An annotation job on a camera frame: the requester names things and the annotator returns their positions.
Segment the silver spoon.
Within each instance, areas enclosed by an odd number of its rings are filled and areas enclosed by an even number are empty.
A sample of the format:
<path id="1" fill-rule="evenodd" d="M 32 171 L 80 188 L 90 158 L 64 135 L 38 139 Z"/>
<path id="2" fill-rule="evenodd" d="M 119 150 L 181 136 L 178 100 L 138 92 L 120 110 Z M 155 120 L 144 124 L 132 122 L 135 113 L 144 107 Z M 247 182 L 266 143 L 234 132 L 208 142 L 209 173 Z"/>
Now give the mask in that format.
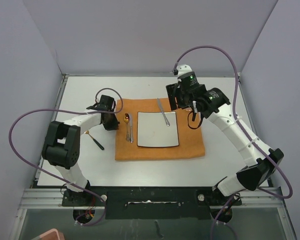
<path id="1" fill-rule="evenodd" d="M 134 142 L 134 135 L 133 135 L 133 117 L 132 117 L 132 114 L 130 113 L 129 114 L 129 118 L 130 118 L 130 143 L 133 143 Z"/>

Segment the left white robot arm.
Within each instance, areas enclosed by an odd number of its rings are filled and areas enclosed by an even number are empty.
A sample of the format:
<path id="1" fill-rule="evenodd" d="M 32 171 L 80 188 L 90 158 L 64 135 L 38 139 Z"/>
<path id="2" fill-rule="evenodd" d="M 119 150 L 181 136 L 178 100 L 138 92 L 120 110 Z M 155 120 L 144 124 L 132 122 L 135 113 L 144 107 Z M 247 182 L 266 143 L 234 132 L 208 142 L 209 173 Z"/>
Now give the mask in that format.
<path id="1" fill-rule="evenodd" d="M 55 120 L 48 127 L 42 157 L 67 181 L 68 190 L 74 193 L 74 201 L 81 206 L 91 200 L 91 192 L 88 190 L 90 183 L 78 164 L 81 135 L 98 125 L 107 131 L 116 131 L 119 121 L 114 114 L 115 107 L 113 97 L 102 95 L 99 102 L 87 107 L 85 114 L 64 122 Z"/>

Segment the silver knife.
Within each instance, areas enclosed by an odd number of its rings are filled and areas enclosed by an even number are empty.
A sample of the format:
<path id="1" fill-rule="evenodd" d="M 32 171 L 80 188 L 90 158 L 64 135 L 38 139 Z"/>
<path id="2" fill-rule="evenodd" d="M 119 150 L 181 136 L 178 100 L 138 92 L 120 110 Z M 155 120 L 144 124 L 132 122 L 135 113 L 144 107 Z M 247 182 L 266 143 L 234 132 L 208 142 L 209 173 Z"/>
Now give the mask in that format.
<path id="1" fill-rule="evenodd" d="M 161 103 L 161 101 L 160 101 L 159 98 L 157 98 L 157 105 L 158 105 L 158 107 L 159 107 L 159 109 L 160 109 L 160 111 L 161 111 L 161 113 L 162 113 L 162 115 L 163 115 L 163 118 L 164 118 L 164 120 L 165 120 L 166 125 L 169 127 L 169 126 L 170 126 L 170 122 L 169 122 L 167 116 L 165 115 L 165 112 L 164 112 L 162 103 Z"/>

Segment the orange cloth placemat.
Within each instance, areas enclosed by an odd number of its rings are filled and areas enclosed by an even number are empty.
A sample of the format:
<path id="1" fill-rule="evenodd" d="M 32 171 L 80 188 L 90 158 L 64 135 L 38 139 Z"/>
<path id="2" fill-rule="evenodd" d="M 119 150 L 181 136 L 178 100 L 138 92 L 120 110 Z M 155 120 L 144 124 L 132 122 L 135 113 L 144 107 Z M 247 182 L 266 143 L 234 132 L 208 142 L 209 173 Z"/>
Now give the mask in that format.
<path id="1" fill-rule="evenodd" d="M 178 109 L 176 121 L 178 127 L 179 146 L 174 147 L 141 147 L 137 146 L 137 120 L 138 113 L 158 113 L 159 107 L 156 99 L 123 99 L 117 101 L 116 109 L 123 110 L 116 114 L 121 122 L 116 131 L 115 160 L 116 161 L 139 161 L 139 160 L 176 160 L 192 159 L 205 156 L 205 146 L 201 128 L 190 129 L 188 126 L 189 111 Z M 123 122 L 125 113 L 130 113 L 133 119 L 134 142 L 126 141 L 126 124 Z"/>

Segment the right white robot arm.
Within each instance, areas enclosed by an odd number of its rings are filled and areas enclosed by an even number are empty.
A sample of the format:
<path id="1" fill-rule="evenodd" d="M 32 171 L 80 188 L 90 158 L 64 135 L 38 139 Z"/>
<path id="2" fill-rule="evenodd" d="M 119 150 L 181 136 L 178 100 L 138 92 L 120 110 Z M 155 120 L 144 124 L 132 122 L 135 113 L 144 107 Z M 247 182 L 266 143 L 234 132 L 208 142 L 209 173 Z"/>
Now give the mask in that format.
<path id="1" fill-rule="evenodd" d="M 271 149 L 244 121 L 232 112 L 228 97 L 218 88 L 207 90 L 192 70 L 178 72 L 178 82 L 167 85 L 171 110 L 191 108 L 192 117 L 200 114 L 215 124 L 241 154 L 245 167 L 225 177 L 212 192 L 213 200 L 224 204 L 230 195 L 241 190 L 256 190 L 274 172 L 274 165 L 284 157 L 280 149 Z"/>

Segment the silver fork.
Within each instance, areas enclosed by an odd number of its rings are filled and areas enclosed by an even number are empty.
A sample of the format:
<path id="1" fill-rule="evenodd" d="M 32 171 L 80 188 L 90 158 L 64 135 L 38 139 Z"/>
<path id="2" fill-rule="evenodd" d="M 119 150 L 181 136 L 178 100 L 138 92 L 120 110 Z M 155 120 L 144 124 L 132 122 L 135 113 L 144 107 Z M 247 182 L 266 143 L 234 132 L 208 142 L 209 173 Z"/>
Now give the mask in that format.
<path id="1" fill-rule="evenodd" d="M 130 117 L 128 113 L 125 113 L 124 122 L 126 124 L 126 141 L 130 142 L 130 127 L 129 127 Z"/>

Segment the white square plate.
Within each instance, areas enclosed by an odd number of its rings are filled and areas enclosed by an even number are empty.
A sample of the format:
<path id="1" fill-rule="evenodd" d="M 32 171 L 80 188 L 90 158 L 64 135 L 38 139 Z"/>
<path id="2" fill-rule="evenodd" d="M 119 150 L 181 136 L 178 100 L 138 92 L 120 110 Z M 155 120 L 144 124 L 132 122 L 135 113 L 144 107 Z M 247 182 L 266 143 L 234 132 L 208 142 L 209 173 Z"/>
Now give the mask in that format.
<path id="1" fill-rule="evenodd" d="M 170 148 L 179 146 L 176 112 L 165 112 L 170 126 L 161 112 L 138 112 L 137 146 Z"/>

